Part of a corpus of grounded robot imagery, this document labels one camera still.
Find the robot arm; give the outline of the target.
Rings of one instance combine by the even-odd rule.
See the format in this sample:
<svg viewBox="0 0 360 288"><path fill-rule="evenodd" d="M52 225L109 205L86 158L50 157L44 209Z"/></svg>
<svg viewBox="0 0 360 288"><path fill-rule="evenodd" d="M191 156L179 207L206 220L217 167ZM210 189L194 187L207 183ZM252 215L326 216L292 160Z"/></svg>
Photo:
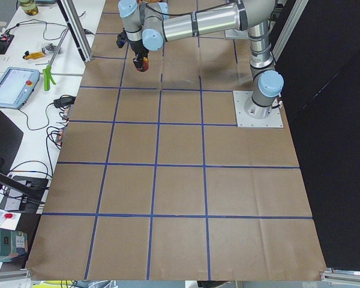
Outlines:
<svg viewBox="0 0 360 288"><path fill-rule="evenodd" d="M269 22L275 1L228 1L203 10L170 14L165 2L118 2L124 28L116 44L130 43L137 71L148 70L148 53L160 50L165 42L224 32L227 39L240 39L246 34L250 41L250 68L255 84L252 96L244 104L246 114L265 119L276 109L275 99L284 85L275 71L269 40Z"/></svg>

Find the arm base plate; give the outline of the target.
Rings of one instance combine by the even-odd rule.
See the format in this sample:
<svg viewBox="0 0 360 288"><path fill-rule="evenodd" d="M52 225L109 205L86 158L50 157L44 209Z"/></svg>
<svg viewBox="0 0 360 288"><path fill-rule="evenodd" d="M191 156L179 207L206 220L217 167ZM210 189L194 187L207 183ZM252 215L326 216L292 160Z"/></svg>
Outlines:
<svg viewBox="0 0 360 288"><path fill-rule="evenodd" d="M237 30L237 29L227 29L227 30L225 30L224 31L224 37L225 37L225 39L231 39L231 40L235 40L235 39L248 40L249 39L247 30L240 31L240 30Z"/></svg>
<svg viewBox="0 0 360 288"><path fill-rule="evenodd" d="M257 106L252 91L233 91L236 125L238 128L283 128L277 99L269 107Z"/></svg>

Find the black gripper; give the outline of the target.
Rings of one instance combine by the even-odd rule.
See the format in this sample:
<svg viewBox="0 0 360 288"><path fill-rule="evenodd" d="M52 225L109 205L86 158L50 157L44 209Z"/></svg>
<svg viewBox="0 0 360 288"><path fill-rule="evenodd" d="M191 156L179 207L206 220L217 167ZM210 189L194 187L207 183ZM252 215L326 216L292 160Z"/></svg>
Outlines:
<svg viewBox="0 0 360 288"><path fill-rule="evenodd" d="M143 58L148 58L149 50L143 45L142 40L130 41L130 46L135 53L133 64L138 71L143 70Z"/></svg>

